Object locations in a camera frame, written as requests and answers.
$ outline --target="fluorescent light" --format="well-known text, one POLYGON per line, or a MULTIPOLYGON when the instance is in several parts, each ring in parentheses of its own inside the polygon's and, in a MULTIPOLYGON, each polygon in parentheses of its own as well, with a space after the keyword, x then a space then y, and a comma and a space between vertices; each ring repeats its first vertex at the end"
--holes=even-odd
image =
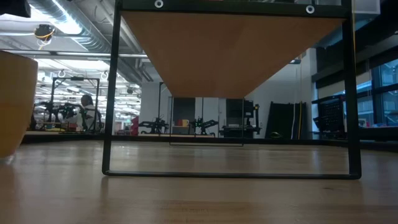
POLYGON ((117 100, 125 100, 125 99, 138 100, 138 97, 136 97, 136 96, 115 96, 114 98, 117 99, 117 100))
POLYGON ((138 110, 133 109, 133 108, 128 108, 128 107, 122 108, 122 110, 127 111, 127 112, 138 113, 138 110))
POLYGON ((48 89, 43 88, 43 87, 39 87, 39 90, 38 90, 38 91, 43 91, 43 92, 51 93, 51 90, 48 90, 48 89))
POLYGON ((109 70, 109 65, 101 60, 59 60, 68 67, 73 67, 82 70, 97 70, 106 71, 109 70))
POLYGON ((69 68, 61 65, 60 63, 54 62, 51 59, 35 59, 35 61, 39 64, 39 68, 57 68, 57 69, 66 69, 69 68))
MULTIPOLYGON (((36 96, 51 97, 51 94, 36 94, 36 96)), ((54 94, 54 97, 77 97, 77 96, 83 96, 83 94, 54 94)))
POLYGON ((120 101, 118 101, 118 102, 116 102, 116 105, 140 105, 141 103, 140 102, 137 102, 137 101, 122 101, 122 102, 120 102, 120 101))
POLYGON ((86 91, 86 90, 82 90, 82 89, 80 89, 80 91, 83 92, 83 93, 86 93, 86 94, 88 94, 88 95, 95 96, 95 94, 92 93, 92 92, 89 92, 89 91, 86 91))
POLYGON ((65 86, 70 86, 69 84, 65 83, 65 82, 61 82, 60 80, 56 80, 56 83, 59 83, 61 85, 65 85, 65 86))
POLYGON ((67 87, 67 90, 74 91, 75 93, 79 93, 80 89, 76 87, 67 87))

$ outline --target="ceiling light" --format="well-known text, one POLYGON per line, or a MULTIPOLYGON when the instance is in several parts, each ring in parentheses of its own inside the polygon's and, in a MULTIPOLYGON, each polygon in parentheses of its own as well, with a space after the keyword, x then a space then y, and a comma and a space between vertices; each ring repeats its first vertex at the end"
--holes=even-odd
POLYGON ((35 61, 39 64, 39 68, 57 68, 57 69, 68 69, 67 67, 54 62, 51 59, 35 59, 35 61))
POLYGON ((101 60, 59 60, 68 67, 73 67, 82 70, 97 70, 105 71, 109 69, 109 65, 101 60))
POLYGON ((76 87, 67 87, 67 90, 75 92, 75 93, 79 93, 80 92, 80 89, 76 88, 76 87))
MULTIPOLYGON (((51 97, 51 94, 36 94, 36 96, 51 97)), ((76 96, 83 96, 83 94, 54 94, 54 97, 76 97, 76 96)))
POLYGON ((134 93, 134 90, 133 90, 133 88, 131 88, 131 87, 127 88, 127 93, 128 93, 128 94, 132 94, 132 93, 134 93))
POLYGON ((114 98, 117 100, 126 100, 126 99, 138 100, 138 97, 136 97, 136 96, 115 96, 114 98))
POLYGON ((60 81, 60 80, 56 80, 55 82, 56 82, 56 83, 59 83, 59 84, 61 84, 61 85, 70 86, 69 84, 67 84, 67 83, 65 83, 65 82, 62 82, 62 81, 60 81))

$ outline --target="black metal frame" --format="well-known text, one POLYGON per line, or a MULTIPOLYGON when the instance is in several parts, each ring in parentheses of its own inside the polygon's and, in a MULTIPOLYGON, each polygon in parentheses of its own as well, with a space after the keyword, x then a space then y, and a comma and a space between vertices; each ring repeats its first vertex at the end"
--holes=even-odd
MULTIPOLYGON (((361 154, 358 137, 358 109, 356 99, 356 67, 353 39, 353 15, 351 1, 342 1, 341 6, 312 6, 315 12, 306 12, 307 5, 283 4, 266 2, 237 2, 237 1, 199 1, 199 0, 157 0, 164 5, 155 7, 155 1, 148 0, 116 0, 114 11, 114 26, 111 51, 111 68, 109 71, 109 90, 106 109, 106 126, 104 135, 104 151, 102 173, 104 175, 118 176, 144 176, 144 177, 216 177, 216 178, 272 178, 272 179, 359 179, 361 178, 361 154), (147 11, 147 12, 180 12, 204 14, 240 14, 256 16, 288 16, 288 17, 314 17, 314 18, 341 18, 343 22, 344 42, 344 69, 346 86, 346 106, 348 125, 348 157, 349 174, 230 174, 230 173, 186 173, 186 172, 129 172, 110 170, 111 142, 117 139, 112 136, 114 96, 116 86, 116 70, 118 67, 119 36, 121 24, 121 11, 147 11)), ((192 139, 175 138, 174 141, 189 141, 192 139)), ((206 142, 208 139, 193 141, 206 142)), ((281 144, 313 144, 306 141, 283 141, 281 144)))

